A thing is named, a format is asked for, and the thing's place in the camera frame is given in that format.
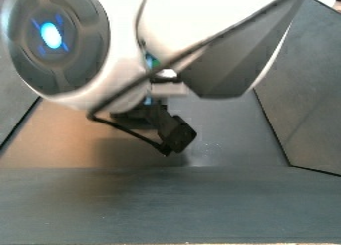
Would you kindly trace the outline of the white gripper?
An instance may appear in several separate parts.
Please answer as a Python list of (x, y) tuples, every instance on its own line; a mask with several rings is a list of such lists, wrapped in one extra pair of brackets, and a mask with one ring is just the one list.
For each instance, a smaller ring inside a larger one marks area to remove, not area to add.
[(156, 100), (164, 102), (171, 97), (184, 97), (189, 87), (180, 80), (174, 69), (162, 69), (147, 82), (143, 104), (150, 105)]

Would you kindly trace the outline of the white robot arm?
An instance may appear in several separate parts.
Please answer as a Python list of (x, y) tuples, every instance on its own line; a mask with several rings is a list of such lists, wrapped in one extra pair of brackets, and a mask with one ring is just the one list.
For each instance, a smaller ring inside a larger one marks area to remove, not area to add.
[(16, 73), (45, 100), (123, 113), (174, 70), (209, 99), (265, 77), (305, 0), (4, 0), (0, 33)]

